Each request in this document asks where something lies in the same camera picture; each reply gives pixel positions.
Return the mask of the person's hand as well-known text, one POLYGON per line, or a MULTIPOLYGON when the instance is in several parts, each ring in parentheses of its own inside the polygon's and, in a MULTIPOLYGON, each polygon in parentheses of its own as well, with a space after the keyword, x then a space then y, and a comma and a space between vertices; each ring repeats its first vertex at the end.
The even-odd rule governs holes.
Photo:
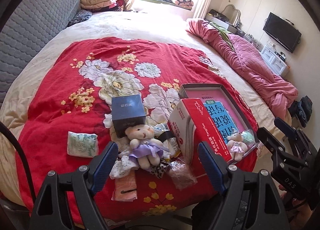
POLYGON ((316 221, 313 219, 313 211, 305 200, 304 188, 286 189, 281 184, 278 188, 282 191, 280 195, 287 210, 290 229, 317 229, 316 221))

